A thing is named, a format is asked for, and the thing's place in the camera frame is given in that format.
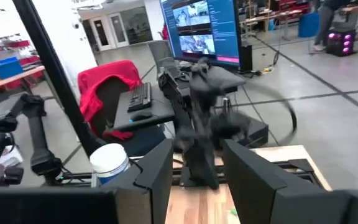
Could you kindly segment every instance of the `black desk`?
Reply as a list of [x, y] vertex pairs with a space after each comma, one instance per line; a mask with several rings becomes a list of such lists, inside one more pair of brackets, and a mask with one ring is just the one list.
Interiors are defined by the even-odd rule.
[[132, 93], [130, 91], [121, 93], [117, 107], [116, 120], [114, 121], [114, 130], [135, 131], [137, 129], [163, 124], [175, 119], [175, 113], [171, 102], [164, 97], [158, 85], [153, 85], [151, 96], [152, 107], [143, 109], [144, 111], [150, 111], [153, 116], [149, 119], [130, 122], [131, 116], [141, 111], [127, 112], [131, 96]]

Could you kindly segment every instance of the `keyboard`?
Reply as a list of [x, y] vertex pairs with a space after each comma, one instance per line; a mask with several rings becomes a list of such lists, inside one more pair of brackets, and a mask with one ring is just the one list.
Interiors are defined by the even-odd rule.
[[143, 83], [132, 90], [132, 98], [129, 102], [128, 112], [138, 111], [152, 106], [152, 86]]

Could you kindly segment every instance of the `black pole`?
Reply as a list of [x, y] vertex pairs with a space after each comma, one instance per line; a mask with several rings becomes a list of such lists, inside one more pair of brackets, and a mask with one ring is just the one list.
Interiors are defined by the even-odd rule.
[[32, 0], [13, 0], [13, 3], [38, 51], [49, 79], [56, 89], [56, 94], [62, 102], [64, 111], [77, 133], [86, 155], [89, 157], [93, 151], [103, 145], [103, 142], [90, 131], [89, 126], [85, 122], [73, 92], [71, 91], [71, 87], [67, 82], [64, 69], [53, 49], [53, 45], [45, 27], [42, 25], [41, 18]]

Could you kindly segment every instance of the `monitor screen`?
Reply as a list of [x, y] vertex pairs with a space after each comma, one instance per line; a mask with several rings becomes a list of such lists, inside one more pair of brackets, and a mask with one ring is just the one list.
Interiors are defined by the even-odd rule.
[[173, 56], [240, 66], [237, 7], [233, 0], [160, 0]]

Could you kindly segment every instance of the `door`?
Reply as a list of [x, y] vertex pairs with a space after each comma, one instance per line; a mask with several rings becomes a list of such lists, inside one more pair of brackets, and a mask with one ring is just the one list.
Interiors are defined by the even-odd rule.
[[96, 42], [98, 43], [99, 50], [102, 51], [111, 49], [109, 39], [106, 35], [106, 29], [103, 26], [102, 18], [98, 17], [91, 19], [90, 21], [93, 34], [96, 37]]
[[114, 31], [113, 36], [116, 41], [117, 47], [128, 46], [128, 37], [120, 13], [110, 14], [108, 15], [108, 17], [110, 25]]

